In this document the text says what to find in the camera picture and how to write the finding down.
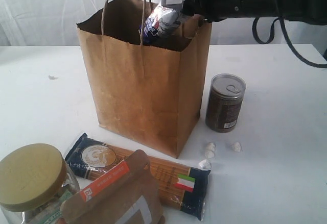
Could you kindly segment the brown kraft pouch orange label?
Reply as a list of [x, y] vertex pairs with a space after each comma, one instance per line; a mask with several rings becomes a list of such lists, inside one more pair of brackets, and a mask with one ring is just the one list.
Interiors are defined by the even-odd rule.
[[165, 223], [158, 183], [142, 150], [64, 201], [60, 211], [66, 223]]

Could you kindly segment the spaghetti packet dark blue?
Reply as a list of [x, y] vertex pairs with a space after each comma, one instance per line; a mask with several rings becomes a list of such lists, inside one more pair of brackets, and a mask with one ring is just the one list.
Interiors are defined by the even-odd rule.
[[[131, 154], [130, 150], [91, 139], [83, 133], [68, 150], [65, 161], [76, 176], [93, 181]], [[161, 203], [203, 220], [210, 170], [152, 156], [149, 160], [150, 172], [159, 185]]]

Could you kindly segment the small white paper scrap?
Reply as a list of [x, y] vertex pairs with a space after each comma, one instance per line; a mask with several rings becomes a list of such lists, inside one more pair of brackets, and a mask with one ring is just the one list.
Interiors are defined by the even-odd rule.
[[49, 75], [48, 78], [49, 78], [50, 80], [56, 80], [56, 79], [58, 79], [58, 77], [51, 76], [51, 75]]

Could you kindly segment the brown paper bag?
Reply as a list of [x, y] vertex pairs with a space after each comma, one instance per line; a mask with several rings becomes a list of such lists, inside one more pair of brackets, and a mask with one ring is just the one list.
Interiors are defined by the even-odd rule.
[[200, 117], [212, 25], [191, 18], [146, 45], [138, 29], [154, 7], [106, 0], [77, 32], [99, 125], [177, 158]]

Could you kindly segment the dark brown pull-tab can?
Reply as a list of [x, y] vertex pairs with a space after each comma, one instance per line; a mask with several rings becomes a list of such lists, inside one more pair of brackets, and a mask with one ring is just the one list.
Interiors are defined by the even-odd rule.
[[212, 78], [205, 116], [211, 130], [226, 133], [235, 128], [245, 90], [244, 80], [234, 74], [222, 73]]

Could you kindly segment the glass jar gold lid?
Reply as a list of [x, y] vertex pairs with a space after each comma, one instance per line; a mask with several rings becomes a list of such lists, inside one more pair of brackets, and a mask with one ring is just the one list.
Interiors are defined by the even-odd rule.
[[60, 207], [79, 190], [52, 145], [26, 145], [1, 160], [1, 210], [8, 223], [65, 223]]

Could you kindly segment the white blue milk carton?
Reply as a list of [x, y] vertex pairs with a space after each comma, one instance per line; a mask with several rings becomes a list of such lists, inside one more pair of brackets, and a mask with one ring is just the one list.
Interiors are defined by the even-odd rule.
[[143, 44], [151, 45], [161, 38], [171, 36], [190, 16], [159, 3], [145, 20]]

